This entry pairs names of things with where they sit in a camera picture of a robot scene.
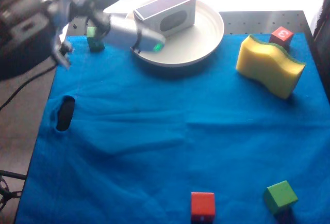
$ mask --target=white box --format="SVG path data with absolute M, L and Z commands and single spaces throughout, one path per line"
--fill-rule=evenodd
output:
M 135 20 L 168 37 L 195 23 L 196 0 L 156 0 L 134 10 Z

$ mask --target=red block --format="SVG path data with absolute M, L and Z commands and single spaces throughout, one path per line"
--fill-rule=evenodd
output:
M 269 42 L 276 43 L 284 48 L 288 48 L 292 37 L 293 33 L 281 26 L 272 33 Z
M 216 216 L 214 193 L 191 193 L 191 220 L 212 222 Z

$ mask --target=green cube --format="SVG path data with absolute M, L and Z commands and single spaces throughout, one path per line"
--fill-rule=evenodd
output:
M 273 215 L 282 212 L 298 201 L 298 197 L 286 180 L 267 187 L 263 199 Z
M 95 40 L 96 27 L 87 28 L 87 42 L 90 52 L 99 52 L 104 50 L 104 44 L 101 41 Z

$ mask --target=green light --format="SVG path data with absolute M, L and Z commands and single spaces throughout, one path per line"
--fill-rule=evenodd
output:
M 154 46 L 154 51 L 155 52 L 160 51 L 162 48 L 163 48 L 163 44 L 159 43 L 156 46 Z

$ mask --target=blue cloth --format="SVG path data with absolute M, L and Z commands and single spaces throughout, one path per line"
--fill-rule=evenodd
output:
M 215 193 L 214 223 L 276 223 L 262 194 L 283 180 L 297 223 L 329 223 L 330 107 L 305 36 L 291 42 L 307 66 L 286 101 L 235 70 L 245 38 L 171 69 L 70 37 L 72 67 L 57 69 L 17 223 L 184 224 L 192 191 Z M 59 132 L 67 95 L 74 115 Z

